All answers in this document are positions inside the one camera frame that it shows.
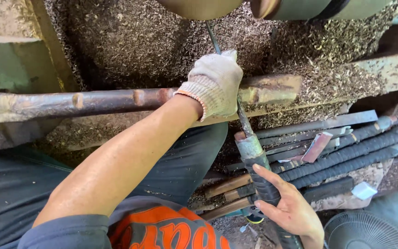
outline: fan grille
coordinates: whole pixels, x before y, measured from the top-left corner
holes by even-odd
[[[348,211],[325,225],[330,249],[398,249],[398,228],[366,211]]]

